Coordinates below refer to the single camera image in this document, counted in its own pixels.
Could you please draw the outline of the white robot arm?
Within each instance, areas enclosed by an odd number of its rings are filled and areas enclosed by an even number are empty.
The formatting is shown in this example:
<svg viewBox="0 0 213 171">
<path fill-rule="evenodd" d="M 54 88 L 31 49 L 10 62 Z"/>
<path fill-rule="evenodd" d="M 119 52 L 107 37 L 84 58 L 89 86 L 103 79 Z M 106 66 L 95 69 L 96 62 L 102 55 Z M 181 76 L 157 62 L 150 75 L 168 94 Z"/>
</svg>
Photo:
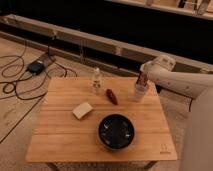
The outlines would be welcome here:
<svg viewBox="0 0 213 171">
<path fill-rule="evenodd" d="M 191 103 L 179 171 L 213 171 L 213 74 L 174 72 L 174 58 L 160 55 L 141 65 L 153 83 Z"/>
</svg>

